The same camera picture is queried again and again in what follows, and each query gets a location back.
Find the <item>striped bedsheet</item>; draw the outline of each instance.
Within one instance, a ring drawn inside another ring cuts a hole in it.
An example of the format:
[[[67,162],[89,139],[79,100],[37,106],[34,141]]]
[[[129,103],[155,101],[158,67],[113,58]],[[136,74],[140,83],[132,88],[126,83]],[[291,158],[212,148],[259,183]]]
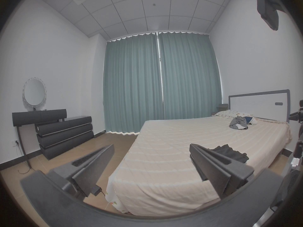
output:
[[[254,174],[269,167],[291,140],[288,123],[257,119],[247,130],[229,128],[231,119],[150,120],[109,177],[106,200],[117,210],[141,216],[193,211],[218,198],[202,181],[189,157],[191,143],[209,149],[228,144],[247,153]]]

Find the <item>curtain pleat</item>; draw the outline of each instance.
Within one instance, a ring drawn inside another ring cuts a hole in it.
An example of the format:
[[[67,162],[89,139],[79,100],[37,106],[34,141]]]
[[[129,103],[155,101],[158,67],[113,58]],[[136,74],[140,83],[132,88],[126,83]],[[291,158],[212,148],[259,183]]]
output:
[[[160,33],[165,119],[209,117],[222,102],[219,68],[207,35]]]
[[[164,119],[156,35],[107,44],[103,99],[106,131],[136,133],[146,120]]]

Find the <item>white headboard panel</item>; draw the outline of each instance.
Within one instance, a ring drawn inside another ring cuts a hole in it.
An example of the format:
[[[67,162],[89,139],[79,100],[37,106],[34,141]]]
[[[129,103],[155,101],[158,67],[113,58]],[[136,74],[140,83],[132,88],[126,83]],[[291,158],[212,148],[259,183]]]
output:
[[[289,122],[290,91],[279,90],[229,96],[229,109],[258,118]]]

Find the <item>floor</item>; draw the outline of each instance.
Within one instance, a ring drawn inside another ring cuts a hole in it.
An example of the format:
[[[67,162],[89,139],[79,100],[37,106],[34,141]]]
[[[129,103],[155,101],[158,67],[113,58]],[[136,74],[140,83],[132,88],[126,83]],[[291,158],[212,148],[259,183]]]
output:
[[[51,160],[47,160],[43,155],[39,155],[30,159],[30,163],[34,170],[40,170],[43,173],[47,173],[52,168],[73,161],[103,146],[114,144],[114,156],[105,168],[104,172],[102,173],[102,176],[97,181],[97,185],[100,186],[102,190],[106,191],[108,177],[112,174],[112,172],[114,172],[116,167],[122,161],[123,157],[135,141],[136,137],[136,135],[107,133],[95,139],[91,139],[81,144],[80,146],[77,146],[74,149],[71,149],[68,152],[65,152]],[[269,168],[272,171],[280,174],[287,162],[287,159],[288,158],[286,156],[278,155]],[[30,170],[29,172],[27,171],[28,166],[25,162],[23,162],[1,171],[1,175],[12,196],[15,198],[19,206],[27,213],[27,215],[34,222],[36,222],[37,225],[41,227],[48,226],[44,222],[44,220],[39,216],[39,214],[34,210],[27,197],[24,195],[24,192],[20,186],[20,180],[33,172],[33,170]],[[108,204],[102,193],[98,194],[97,196],[89,195],[87,198],[84,199],[84,202],[103,210],[122,214],[117,211],[111,204]]]

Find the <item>gray headboard frame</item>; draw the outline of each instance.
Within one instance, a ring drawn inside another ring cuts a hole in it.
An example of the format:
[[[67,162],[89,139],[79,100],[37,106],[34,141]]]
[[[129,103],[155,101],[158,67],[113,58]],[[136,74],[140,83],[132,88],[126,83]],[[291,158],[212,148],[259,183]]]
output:
[[[229,109],[230,109],[230,98],[231,97],[240,97],[240,96],[254,96],[254,95],[266,95],[266,94],[276,94],[276,93],[286,93],[287,94],[287,120],[289,123],[289,115],[290,115],[290,90],[277,90],[277,91],[268,91],[268,92],[260,92],[260,93],[247,93],[247,94],[239,94],[239,95],[231,95],[228,97],[229,101]]]

